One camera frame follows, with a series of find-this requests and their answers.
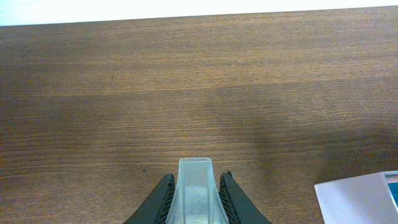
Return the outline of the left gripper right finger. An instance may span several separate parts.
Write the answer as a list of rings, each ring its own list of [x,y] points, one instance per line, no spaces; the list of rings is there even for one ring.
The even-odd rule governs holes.
[[[220,176],[219,196],[229,224],[271,224],[234,180],[230,170]]]

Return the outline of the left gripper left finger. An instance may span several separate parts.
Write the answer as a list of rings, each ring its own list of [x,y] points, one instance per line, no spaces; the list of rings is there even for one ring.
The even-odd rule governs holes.
[[[165,174],[139,208],[123,224],[165,224],[174,193],[174,175]]]

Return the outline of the clear spray bottle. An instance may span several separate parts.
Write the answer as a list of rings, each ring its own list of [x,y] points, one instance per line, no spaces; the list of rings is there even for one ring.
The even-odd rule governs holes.
[[[177,185],[165,222],[229,223],[218,193],[210,158],[188,157],[179,160]]]

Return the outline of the blue mouthwash bottle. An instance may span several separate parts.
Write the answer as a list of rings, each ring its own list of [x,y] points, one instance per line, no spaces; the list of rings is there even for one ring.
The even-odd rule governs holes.
[[[389,190],[391,191],[391,194],[393,196],[393,199],[398,206],[398,183],[397,182],[391,182],[388,183]]]

